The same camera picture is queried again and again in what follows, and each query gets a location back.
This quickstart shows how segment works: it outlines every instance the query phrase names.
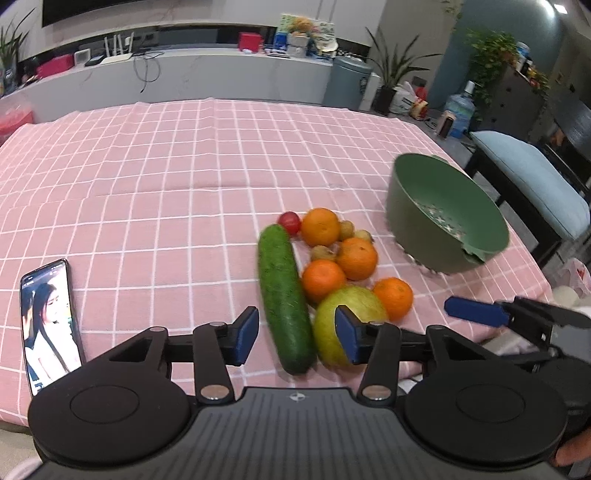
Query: dark cabinet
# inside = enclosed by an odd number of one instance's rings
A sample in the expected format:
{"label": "dark cabinet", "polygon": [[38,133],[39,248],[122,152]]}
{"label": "dark cabinet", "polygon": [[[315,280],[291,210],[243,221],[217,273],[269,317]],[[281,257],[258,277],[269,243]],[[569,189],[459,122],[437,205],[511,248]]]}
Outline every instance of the dark cabinet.
{"label": "dark cabinet", "polygon": [[528,141],[544,98],[536,93],[528,79],[507,65],[492,92],[491,106],[484,112],[477,130],[493,130]]}

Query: blue water bottle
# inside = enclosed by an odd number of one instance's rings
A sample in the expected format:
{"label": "blue water bottle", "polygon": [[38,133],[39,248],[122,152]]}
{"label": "blue water bottle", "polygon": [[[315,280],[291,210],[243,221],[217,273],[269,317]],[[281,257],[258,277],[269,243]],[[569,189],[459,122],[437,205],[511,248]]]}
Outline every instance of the blue water bottle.
{"label": "blue water bottle", "polygon": [[464,132],[468,130],[470,120],[474,115],[476,107],[472,102],[472,92],[474,91],[474,82],[468,82],[464,91],[451,95],[445,104],[445,110],[449,110],[456,116],[450,135],[461,138]]}

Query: small yellow fruit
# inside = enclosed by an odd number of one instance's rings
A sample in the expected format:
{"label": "small yellow fruit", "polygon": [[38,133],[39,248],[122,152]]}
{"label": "small yellow fruit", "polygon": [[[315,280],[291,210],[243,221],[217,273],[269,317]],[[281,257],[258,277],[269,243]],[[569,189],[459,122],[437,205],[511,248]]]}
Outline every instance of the small yellow fruit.
{"label": "small yellow fruit", "polygon": [[324,245],[316,245],[312,250],[310,250],[310,261],[313,262],[314,260],[331,260],[334,262],[336,259],[336,254],[328,247]]}
{"label": "small yellow fruit", "polygon": [[374,242],[374,238],[371,236],[371,233],[369,233],[367,230],[356,230],[353,236],[357,238],[362,238],[363,240],[366,240],[371,243]]}
{"label": "small yellow fruit", "polygon": [[347,240],[351,238],[355,233],[355,225],[353,222],[349,220],[343,220],[340,223],[340,232],[339,232],[339,240],[342,242],[343,240]]}

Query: light blue cushion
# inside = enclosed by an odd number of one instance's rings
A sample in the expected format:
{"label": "light blue cushion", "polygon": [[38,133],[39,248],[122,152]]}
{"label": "light blue cushion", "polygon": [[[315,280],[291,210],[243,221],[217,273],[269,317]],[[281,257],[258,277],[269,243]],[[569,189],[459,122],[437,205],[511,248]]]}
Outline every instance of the light blue cushion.
{"label": "light blue cushion", "polygon": [[537,148],[499,132],[472,138],[563,239],[575,240],[589,227],[589,205]]}

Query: red cherry tomato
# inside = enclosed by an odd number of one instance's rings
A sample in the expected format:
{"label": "red cherry tomato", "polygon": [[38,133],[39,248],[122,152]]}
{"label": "red cherry tomato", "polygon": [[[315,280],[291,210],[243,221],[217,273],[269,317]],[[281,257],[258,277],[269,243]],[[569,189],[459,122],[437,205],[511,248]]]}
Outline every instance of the red cherry tomato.
{"label": "red cherry tomato", "polygon": [[279,225],[281,225],[287,231],[287,233],[289,233],[289,236],[294,236],[300,231],[300,217],[295,212],[282,213],[277,219],[277,223],[279,223]]}

